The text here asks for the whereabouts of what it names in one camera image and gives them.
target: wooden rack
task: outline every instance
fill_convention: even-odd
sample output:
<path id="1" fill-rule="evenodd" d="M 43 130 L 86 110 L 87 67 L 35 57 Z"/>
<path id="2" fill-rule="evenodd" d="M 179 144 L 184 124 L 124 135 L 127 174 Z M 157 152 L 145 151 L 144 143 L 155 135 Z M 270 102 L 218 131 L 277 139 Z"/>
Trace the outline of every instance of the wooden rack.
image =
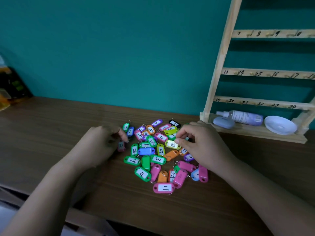
<path id="1" fill-rule="evenodd" d="M 245 136 L 268 138 L 274 140 L 305 143 L 307 139 L 304 134 L 309 130 L 309 124 L 315 119 L 315 98 L 310 103 L 295 103 L 286 101 L 237 98 L 228 96 L 216 96 L 221 75 L 252 76 L 252 77 L 270 77 L 270 78 L 291 78 L 291 79 L 315 79 L 315 72 L 288 71 L 288 70 L 269 70 L 269 69 L 241 69 L 241 68 L 223 68 L 228 47 L 232 38 L 315 38 L 315 29 L 270 29 L 270 30 L 234 30 L 242 0 L 232 0 L 229 14 L 226 20 L 225 29 L 215 64 L 213 77 L 203 112 L 200 113 L 200 120 L 212 124 L 217 116 L 211 114 L 210 110 L 213 102 L 236 103 L 241 105 L 267 106 L 272 108 L 300 109 L 302 113 L 292 119 L 298 126 L 295 134 L 278 135 L 262 126 L 251 126 L 236 123 L 233 129 L 224 129 L 214 125 L 219 132 L 227 132 Z"/>

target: person's left hand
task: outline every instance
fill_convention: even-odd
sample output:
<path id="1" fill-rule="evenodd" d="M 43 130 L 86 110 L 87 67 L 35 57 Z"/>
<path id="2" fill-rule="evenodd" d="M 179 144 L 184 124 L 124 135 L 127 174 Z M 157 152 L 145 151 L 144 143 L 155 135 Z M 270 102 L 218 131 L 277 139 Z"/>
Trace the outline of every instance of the person's left hand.
<path id="1" fill-rule="evenodd" d="M 62 162 L 83 173 L 106 161 L 121 140 L 128 142 L 128 137 L 118 126 L 91 127 Z"/>

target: green wall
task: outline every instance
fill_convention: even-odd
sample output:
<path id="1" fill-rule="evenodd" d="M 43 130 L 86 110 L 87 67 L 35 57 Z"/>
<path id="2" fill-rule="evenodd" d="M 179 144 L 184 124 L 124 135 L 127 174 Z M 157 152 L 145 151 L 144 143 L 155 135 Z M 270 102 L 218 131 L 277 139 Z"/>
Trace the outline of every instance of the green wall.
<path id="1" fill-rule="evenodd" d="M 0 52 L 34 95 L 203 111 L 231 0 L 1 1 Z M 244 0 L 236 28 L 315 29 L 314 16 L 313 0 Z M 314 53 L 312 40 L 236 39 L 225 67 L 315 71 Z M 314 85 L 222 76 L 217 94 L 308 102 Z M 156 100 L 146 100 L 150 95 Z M 231 109 L 299 114 L 223 103 L 214 103 L 212 111 Z"/>

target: person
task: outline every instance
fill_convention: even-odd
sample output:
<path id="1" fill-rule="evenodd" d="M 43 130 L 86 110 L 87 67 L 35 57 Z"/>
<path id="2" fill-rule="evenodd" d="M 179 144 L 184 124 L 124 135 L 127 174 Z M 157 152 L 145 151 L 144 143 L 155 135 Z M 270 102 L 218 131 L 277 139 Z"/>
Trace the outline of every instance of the person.
<path id="1" fill-rule="evenodd" d="M 186 141 L 187 136 L 195 142 Z M 78 179 L 88 169 L 106 161 L 120 139 L 128 142 L 120 127 L 92 127 L 48 171 L 2 236 L 60 235 Z M 211 125 L 202 121 L 184 125 L 175 142 L 230 184 L 274 235 L 315 235 L 314 208 L 237 159 Z"/>

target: wooden table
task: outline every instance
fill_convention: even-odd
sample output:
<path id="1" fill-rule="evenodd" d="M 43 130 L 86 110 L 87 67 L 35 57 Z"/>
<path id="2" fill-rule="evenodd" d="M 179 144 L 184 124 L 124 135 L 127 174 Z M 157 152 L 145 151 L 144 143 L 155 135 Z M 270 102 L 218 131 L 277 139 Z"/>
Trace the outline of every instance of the wooden table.
<path id="1" fill-rule="evenodd" d="M 198 116 L 35 97 L 0 112 L 0 185 L 30 194 L 91 127 L 132 126 Z M 231 151 L 253 168 L 315 206 L 315 133 L 306 144 L 221 134 Z M 187 179 L 172 195 L 152 184 L 116 154 L 97 178 L 83 211 L 161 235 L 271 235 L 258 215 L 226 182 L 210 173 L 208 183 Z"/>

